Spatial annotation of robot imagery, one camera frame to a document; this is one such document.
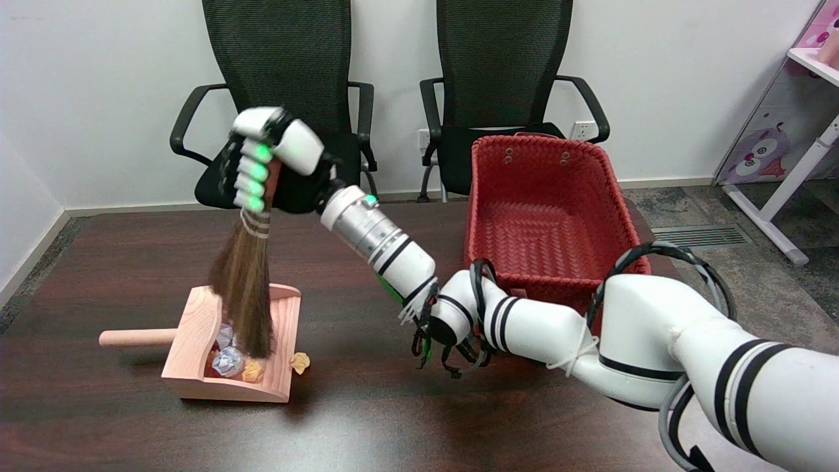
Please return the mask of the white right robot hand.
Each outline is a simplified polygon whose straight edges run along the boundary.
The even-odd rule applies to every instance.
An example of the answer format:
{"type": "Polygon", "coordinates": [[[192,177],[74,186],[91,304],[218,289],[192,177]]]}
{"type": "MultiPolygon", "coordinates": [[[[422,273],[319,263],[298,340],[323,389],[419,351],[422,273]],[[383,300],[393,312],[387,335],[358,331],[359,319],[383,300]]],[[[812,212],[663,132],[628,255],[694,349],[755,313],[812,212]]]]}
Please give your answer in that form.
{"type": "Polygon", "coordinates": [[[282,107],[249,108],[231,126],[219,187],[250,212],[311,213],[338,178],[339,163],[299,117],[282,107]]]}

